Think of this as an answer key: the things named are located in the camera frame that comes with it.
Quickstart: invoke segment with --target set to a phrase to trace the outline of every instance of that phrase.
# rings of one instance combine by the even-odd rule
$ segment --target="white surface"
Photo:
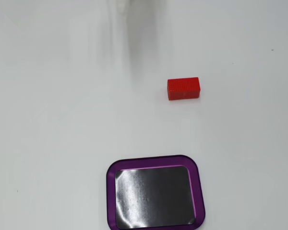
[[[106,171],[184,154],[202,230],[288,229],[288,0],[0,0],[0,230],[107,230]],[[170,78],[200,77],[169,102]]]

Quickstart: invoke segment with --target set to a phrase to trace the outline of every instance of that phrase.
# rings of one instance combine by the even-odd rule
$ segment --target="red rectangular block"
[[[181,78],[168,80],[168,99],[180,100],[199,98],[200,82],[198,78]]]

